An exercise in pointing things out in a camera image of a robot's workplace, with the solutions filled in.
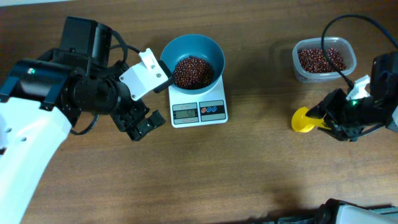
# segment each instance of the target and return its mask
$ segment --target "red beans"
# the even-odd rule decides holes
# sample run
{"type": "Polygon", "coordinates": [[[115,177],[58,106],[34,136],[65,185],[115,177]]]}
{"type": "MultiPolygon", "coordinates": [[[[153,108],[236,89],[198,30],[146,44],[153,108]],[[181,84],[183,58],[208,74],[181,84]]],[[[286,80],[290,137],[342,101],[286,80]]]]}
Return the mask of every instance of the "red beans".
{"type": "MultiPolygon", "coordinates": [[[[346,70],[347,66],[336,49],[330,48],[326,50],[330,60],[340,70],[346,70]]],[[[303,49],[298,52],[298,59],[304,70],[310,73],[326,73],[335,72],[331,65],[326,61],[321,49],[303,49]]]]}
{"type": "Polygon", "coordinates": [[[173,75],[178,87],[197,90],[210,85],[214,77],[214,70],[205,60],[189,56],[175,66],[173,75]]]}

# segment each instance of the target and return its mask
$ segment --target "scale control panel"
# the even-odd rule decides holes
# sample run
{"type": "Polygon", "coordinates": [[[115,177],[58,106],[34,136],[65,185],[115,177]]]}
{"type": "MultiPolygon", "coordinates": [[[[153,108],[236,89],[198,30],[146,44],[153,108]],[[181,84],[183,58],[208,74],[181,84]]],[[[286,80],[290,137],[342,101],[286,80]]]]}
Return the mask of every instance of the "scale control panel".
{"type": "Polygon", "coordinates": [[[190,123],[200,124],[189,126],[206,125],[215,123],[212,121],[223,119],[226,119],[226,110],[223,100],[173,105],[173,122],[175,125],[190,123]]]}

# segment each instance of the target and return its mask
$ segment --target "wood grain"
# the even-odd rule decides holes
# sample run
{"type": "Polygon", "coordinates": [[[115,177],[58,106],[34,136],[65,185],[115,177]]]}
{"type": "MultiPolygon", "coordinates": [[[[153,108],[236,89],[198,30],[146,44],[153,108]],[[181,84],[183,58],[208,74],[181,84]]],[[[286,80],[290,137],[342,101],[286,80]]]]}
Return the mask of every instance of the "wood grain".
{"type": "MultiPolygon", "coordinates": [[[[334,17],[372,16],[398,37],[396,1],[73,1],[0,8],[1,81],[20,58],[57,47],[68,15],[105,23],[156,56],[173,38],[199,33],[224,50],[226,124],[174,129],[168,93],[144,101],[168,122],[140,142],[109,116],[69,136],[50,161],[23,223],[219,223],[317,208],[328,198],[398,204],[398,134],[380,130],[358,142],[290,128],[294,111],[313,106],[342,79],[301,84],[292,49],[319,37],[334,17]]],[[[393,50],[375,28],[348,19],[328,32],[348,40],[371,72],[393,50]]],[[[120,58],[113,52],[112,61],[120,58]]],[[[130,54],[129,63],[138,61],[130,54]]],[[[90,122],[84,115],[78,128],[90,122]]]]}

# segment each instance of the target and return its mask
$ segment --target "container of beans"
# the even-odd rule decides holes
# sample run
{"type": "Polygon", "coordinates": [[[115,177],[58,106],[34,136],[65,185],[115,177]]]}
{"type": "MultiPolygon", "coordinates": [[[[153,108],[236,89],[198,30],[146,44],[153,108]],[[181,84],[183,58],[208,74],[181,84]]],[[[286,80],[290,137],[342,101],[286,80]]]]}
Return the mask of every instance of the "container of beans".
{"type": "Polygon", "coordinates": [[[221,47],[201,34],[187,34],[172,40],[160,59],[173,72],[172,88],[188,95],[211,91],[225,68],[221,47]]]}
{"type": "MultiPolygon", "coordinates": [[[[347,40],[341,37],[326,37],[325,49],[344,75],[354,71],[356,57],[347,40]]],[[[300,41],[293,48],[293,63],[295,76],[302,83],[326,82],[341,77],[323,56],[321,38],[300,41]]]]}

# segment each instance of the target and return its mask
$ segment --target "bowl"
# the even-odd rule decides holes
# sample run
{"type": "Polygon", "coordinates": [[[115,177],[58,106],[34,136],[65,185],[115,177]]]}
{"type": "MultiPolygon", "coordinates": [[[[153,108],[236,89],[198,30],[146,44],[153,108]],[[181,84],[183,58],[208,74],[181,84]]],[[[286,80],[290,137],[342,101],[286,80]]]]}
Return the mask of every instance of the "bowl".
{"type": "MultiPolygon", "coordinates": [[[[347,69],[341,71],[344,75],[351,74],[356,67],[356,57],[354,50],[349,42],[341,37],[326,37],[325,38],[325,49],[334,48],[340,52],[347,69]]],[[[302,83],[319,83],[326,82],[340,78],[341,76],[337,72],[328,73],[310,73],[303,69],[299,60],[299,51],[303,49],[321,49],[321,38],[313,38],[308,40],[300,41],[293,48],[293,63],[294,63],[294,74],[296,78],[302,83]]]]}
{"type": "Polygon", "coordinates": [[[225,68],[225,57],[221,47],[211,38],[201,34],[187,34],[172,40],[163,49],[160,59],[170,71],[174,72],[179,61],[194,56],[206,60],[214,70],[214,77],[210,85],[197,89],[186,90],[173,84],[171,87],[188,95],[201,95],[211,91],[221,78],[225,68]]]}

